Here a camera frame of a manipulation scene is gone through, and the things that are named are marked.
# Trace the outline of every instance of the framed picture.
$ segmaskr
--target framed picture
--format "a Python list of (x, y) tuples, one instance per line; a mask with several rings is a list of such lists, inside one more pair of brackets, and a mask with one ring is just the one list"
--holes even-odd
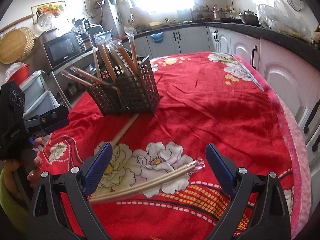
[(31, 7), (31, 11), (35, 15), (32, 18), (33, 24), (37, 24), (39, 16), (45, 12), (52, 13), (56, 18), (64, 14), (66, 11), (66, 2), (59, 1), (39, 4), (37, 6)]

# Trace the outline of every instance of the black countertop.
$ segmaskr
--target black countertop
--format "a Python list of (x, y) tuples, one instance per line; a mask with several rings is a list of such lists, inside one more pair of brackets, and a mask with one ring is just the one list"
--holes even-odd
[(274, 32), (262, 27), (255, 27), (237, 23), (187, 23), (139, 33), (134, 37), (140, 38), (150, 34), (166, 32), (175, 29), (189, 28), (193, 26), (211, 26), (216, 28), (224, 28), (251, 36), (256, 39), (264, 39), (266, 41), (271, 41), (272, 43), (277, 44), (287, 49), (288, 51), (291, 51), (298, 57), (304, 59), (306, 62), (311, 64), (318, 71), (320, 71), (320, 51), (316, 50), (314, 46), (292, 36)]

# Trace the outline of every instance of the round wooden board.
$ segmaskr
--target round wooden board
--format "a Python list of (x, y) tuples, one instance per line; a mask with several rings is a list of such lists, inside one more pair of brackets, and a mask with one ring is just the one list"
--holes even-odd
[(26, 45), (26, 48), (24, 49), (24, 52), (22, 54), (22, 56), (19, 58), (18, 61), (22, 61), (22, 60), (25, 60), (27, 59), (30, 54), (31, 54), (31, 50), (35, 44), (34, 42), (34, 38), (36, 37), (35, 33), (33, 32), (33, 30), (31, 30), (30, 28), (27, 28), (27, 27), (21, 27), (18, 29), (19, 31), (22, 31), (23, 34), (26, 36), (27, 38), (27, 45)]
[(27, 45), (27, 38), (22, 31), (13, 30), (8, 32), (0, 40), (0, 61), (10, 64), (18, 60)]

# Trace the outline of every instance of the white flower print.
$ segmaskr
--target white flower print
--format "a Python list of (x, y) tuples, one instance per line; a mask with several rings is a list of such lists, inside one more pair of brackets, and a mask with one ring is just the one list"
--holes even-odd
[(228, 67), (225, 67), (223, 70), (231, 75), (241, 78), (244, 81), (252, 81), (251, 76), (242, 68), (241, 65), (236, 65), (233, 63), (227, 63)]
[(252, 81), (250, 74), (244, 70), (241, 63), (229, 54), (219, 54), (219, 53), (211, 53), (208, 56), (208, 59), (213, 62), (220, 61), (221, 63), (227, 65), (223, 70), (231, 75), (241, 78), (244, 81)]
[[(136, 156), (138, 162), (141, 164), (141, 177), (150, 181), (193, 162), (190, 156), (182, 155), (182, 153), (183, 147), (174, 142), (169, 142), (166, 146), (164, 146), (162, 142), (150, 142), (147, 145), (146, 151), (142, 149), (135, 150), (133, 156)], [(171, 183), (146, 190), (143, 194), (151, 198), (154, 195), (158, 195), (160, 189), (164, 193), (174, 194), (176, 191), (186, 189), (189, 184), (189, 179), (189, 175), (184, 175)]]
[(113, 149), (111, 161), (92, 195), (131, 187), (136, 183), (135, 175), (140, 174), (141, 165), (137, 162), (137, 157), (132, 156), (132, 150), (128, 145), (121, 143)]
[(55, 161), (60, 159), (64, 152), (67, 150), (67, 145), (63, 142), (55, 144), (53, 147), (50, 148), (50, 156), (49, 156), (49, 163), (50, 165)]
[(287, 206), (288, 206), (288, 210), (289, 210), (289, 214), (290, 214), (290, 218), (291, 218), (291, 212), (292, 212), (292, 207), (293, 207), (293, 187), (292, 187), (292, 189), (289, 189), (289, 190), (285, 189), (284, 196), (287, 201)]

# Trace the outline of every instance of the red tablecloth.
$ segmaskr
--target red tablecloth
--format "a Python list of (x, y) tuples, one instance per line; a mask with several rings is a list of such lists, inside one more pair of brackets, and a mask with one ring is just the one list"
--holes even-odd
[[(251, 173), (281, 174), (289, 212), (293, 203), (292, 162), (276, 105), (234, 57), (211, 52), (153, 60), (160, 102), (123, 136), (96, 194), (117, 191), (172, 171), (199, 157), (214, 143)], [(52, 135), (41, 156), (44, 170), (63, 173), (81, 165), (102, 141), (111, 141), (129, 115), (103, 117), (86, 93), (69, 114), (70, 124)], [(191, 177), (129, 199), (97, 204), (93, 210), (113, 239), (204, 239), (230, 197), (208, 163)], [(245, 230), (254, 196), (236, 234)], [(80, 233), (73, 217), (70, 222)]]

